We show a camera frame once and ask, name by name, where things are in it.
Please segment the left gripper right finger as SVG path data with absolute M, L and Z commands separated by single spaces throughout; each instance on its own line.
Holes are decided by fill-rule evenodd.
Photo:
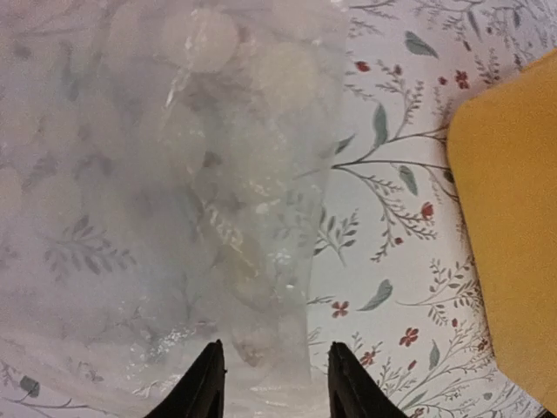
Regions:
M 327 383 L 332 418 L 403 418 L 343 342 L 330 347 Z

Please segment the clear zip top bag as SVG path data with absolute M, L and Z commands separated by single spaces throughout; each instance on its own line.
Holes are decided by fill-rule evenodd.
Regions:
M 1 400 L 324 417 L 307 301 L 338 145 L 341 1 L 1 4 Z

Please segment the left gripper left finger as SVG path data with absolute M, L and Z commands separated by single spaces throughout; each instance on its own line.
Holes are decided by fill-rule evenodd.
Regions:
M 208 343 L 174 389 L 145 418 L 223 418 L 225 356 L 221 340 Z

